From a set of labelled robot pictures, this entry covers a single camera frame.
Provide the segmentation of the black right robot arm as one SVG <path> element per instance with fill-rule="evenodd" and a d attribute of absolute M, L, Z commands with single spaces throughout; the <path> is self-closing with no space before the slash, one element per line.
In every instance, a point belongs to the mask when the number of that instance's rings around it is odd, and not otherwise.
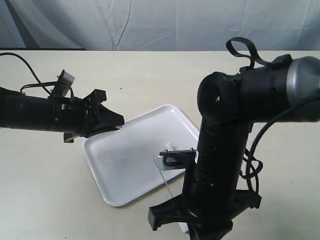
<path fill-rule="evenodd" d="M 239 178 L 250 182 L 263 168 L 254 167 L 258 133 L 246 148 L 255 123 L 268 129 L 276 122 L 320 120 L 320 61 L 313 56 L 282 55 L 237 74 L 214 72 L 199 85 L 197 105 L 202 120 L 196 149 L 159 153 L 166 167 L 185 169 L 180 195 L 148 210 L 152 230 L 186 223 L 192 240 L 219 240 L 233 219 L 259 208 L 259 187 L 237 189 Z"/>

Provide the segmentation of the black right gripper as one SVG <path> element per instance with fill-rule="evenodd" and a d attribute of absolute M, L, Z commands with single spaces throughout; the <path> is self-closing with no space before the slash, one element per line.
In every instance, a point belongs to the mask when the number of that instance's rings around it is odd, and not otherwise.
<path fill-rule="evenodd" d="M 262 197 L 250 190 L 235 191 L 231 207 L 210 203 L 208 206 L 188 206 L 183 196 L 177 195 L 148 210 L 148 222 L 153 231 L 162 225 L 186 223 L 191 240 L 221 240 L 233 228 L 233 219 L 246 209 L 258 209 Z"/>

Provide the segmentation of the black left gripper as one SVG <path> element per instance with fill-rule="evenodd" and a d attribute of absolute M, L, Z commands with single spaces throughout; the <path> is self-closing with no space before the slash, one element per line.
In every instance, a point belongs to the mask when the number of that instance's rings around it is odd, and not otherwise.
<path fill-rule="evenodd" d="M 106 92 L 100 89 L 85 98 L 53 98 L 52 130 L 63 133 L 64 143 L 119 130 L 125 124 L 124 116 L 103 106 L 106 100 Z"/>

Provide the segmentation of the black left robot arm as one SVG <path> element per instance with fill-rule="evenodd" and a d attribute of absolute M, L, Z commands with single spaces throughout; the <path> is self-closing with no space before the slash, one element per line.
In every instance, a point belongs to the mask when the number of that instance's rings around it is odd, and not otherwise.
<path fill-rule="evenodd" d="M 65 143 L 112 132 L 125 123 L 121 114 L 103 106 L 107 95 L 95 89 L 85 98 L 23 95 L 0 89 L 0 126 L 7 129 L 63 133 Z"/>

